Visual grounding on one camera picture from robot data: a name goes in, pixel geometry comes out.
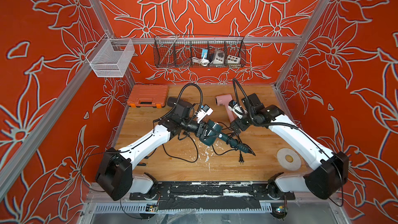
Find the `pink hair dryer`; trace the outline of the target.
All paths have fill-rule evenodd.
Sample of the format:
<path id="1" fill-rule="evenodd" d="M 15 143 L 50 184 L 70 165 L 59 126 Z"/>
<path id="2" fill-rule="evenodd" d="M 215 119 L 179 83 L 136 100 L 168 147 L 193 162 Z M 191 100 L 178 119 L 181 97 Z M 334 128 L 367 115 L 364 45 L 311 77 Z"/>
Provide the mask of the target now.
<path id="1" fill-rule="evenodd" d="M 215 100 L 217 106 L 224 106 L 226 108 L 229 121 L 233 122 L 237 118 L 237 115 L 229 106 L 229 103 L 233 100 L 232 95 L 231 94 L 218 95 L 215 97 Z"/>

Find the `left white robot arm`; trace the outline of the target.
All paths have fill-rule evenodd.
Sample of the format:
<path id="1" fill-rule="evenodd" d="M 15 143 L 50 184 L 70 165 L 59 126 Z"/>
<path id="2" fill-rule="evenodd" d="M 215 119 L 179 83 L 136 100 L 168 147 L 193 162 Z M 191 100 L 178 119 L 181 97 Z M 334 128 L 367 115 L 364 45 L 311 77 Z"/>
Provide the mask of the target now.
<path id="1" fill-rule="evenodd" d="M 192 116 L 190 115 L 192 104 L 183 103 L 181 99 L 183 92 L 188 87 L 196 87 L 200 93 L 197 112 Z M 199 114 L 202 103 L 202 89 L 194 83 L 184 85 L 172 109 L 155 120 L 158 124 L 151 131 L 119 150 L 110 148 L 104 152 L 95 181 L 112 200 L 120 200 L 132 188 L 133 170 L 139 162 L 159 146 L 180 134 L 181 131 L 190 133 L 197 131 L 198 128 L 193 125 L 193 118 Z"/>

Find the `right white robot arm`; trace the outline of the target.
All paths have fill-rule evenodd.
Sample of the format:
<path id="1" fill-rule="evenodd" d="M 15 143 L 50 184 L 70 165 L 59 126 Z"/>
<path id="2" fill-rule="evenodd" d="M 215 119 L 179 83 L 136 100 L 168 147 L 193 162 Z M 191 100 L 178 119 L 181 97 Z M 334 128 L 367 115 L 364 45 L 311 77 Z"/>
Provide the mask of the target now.
<path id="1" fill-rule="evenodd" d="M 229 109 L 237 118 L 231 122 L 236 133 L 250 126 L 267 128 L 287 142 L 307 163 L 306 173 L 278 173 L 267 182 L 266 193 L 279 200 L 287 192 L 310 192 L 315 197 L 328 200 L 338 190 L 343 191 L 348 180 L 349 158 L 317 142 L 299 128 L 277 106 L 264 106 L 256 94 L 248 95 L 237 79 L 233 80 L 234 91 L 241 91 L 241 100 L 231 101 Z"/>

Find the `dark green hair dryer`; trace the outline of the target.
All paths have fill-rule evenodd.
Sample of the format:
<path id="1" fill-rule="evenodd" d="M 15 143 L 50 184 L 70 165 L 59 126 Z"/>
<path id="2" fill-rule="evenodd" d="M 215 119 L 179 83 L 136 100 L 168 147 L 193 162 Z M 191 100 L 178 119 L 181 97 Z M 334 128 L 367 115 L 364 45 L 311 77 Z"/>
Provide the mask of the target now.
<path id="1" fill-rule="evenodd" d="M 224 133 L 222 130 L 222 126 L 219 123 L 216 123 L 212 120 L 209 120 L 207 123 L 208 131 L 211 131 L 209 138 L 206 140 L 200 140 L 207 146 L 212 146 L 216 139 L 220 139 L 221 141 L 225 142 L 228 146 L 230 146 L 233 150 L 239 150 L 243 153 L 248 153 L 251 155 L 256 156 L 255 152 L 245 143 L 243 143 L 235 132 L 232 133 Z"/>

